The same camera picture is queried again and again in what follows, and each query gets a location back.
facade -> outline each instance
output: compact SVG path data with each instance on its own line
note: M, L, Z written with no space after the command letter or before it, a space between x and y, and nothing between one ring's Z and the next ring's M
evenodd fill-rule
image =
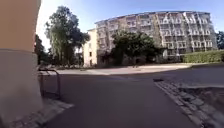
M83 46L84 67L92 67L97 64L97 32L96 29L88 30L90 41Z
M164 56L217 49L210 13L194 11L147 12L120 16L96 23L97 55L110 51L116 31L145 32L159 46L167 47Z
M33 52L40 2L0 1L0 123L13 122L42 108Z

tree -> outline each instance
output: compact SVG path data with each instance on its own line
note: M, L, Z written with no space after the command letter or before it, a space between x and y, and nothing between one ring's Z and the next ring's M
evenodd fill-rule
M161 48L154 45L154 41L147 34L142 32L131 33L126 31L117 32L113 35L115 48L111 56L121 63L124 55L136 63L136 58L145 56L148 60L162 52Z
M69 8L60 6L46 23L46 36L50 39L52 54L62 65L74 62L74 49L89 40L87 33L78 28L78 18Z
M47 54L44 52L44 46L42 45L42 40L36 34L35 35L35 45L34 52L37 54L37 62L40 64L41 61L47 61Z
M219 33L216 34L217 38L217 45L219 49L224 49L224 32L219 31Z

bush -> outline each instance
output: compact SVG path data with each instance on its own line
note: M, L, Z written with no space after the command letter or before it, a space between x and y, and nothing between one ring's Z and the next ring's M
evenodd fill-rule
M224 61L224 51L195 52L183 56L184 63L217 63Z

building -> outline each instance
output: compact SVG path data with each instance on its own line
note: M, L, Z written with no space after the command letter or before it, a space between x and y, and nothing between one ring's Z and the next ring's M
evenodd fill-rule
M98 57L114 47L111 36L119 30L145 32L156 44L168 48L164 56L217 49L215 31L207 12L146 12L99 21L94 41Z
M92 67L97 64L97 31L96 29L88 30L90 41L83 46L84 67Z

sky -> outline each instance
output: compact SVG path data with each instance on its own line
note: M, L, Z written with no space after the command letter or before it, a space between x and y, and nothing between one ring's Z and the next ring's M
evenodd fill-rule
M79 19L83 32L95 27L95 22L122 15L153 11L205 11L211 13L215 31L224 31L224 0L42 0L36 33L46 49L45 23L58 6L68 7Z

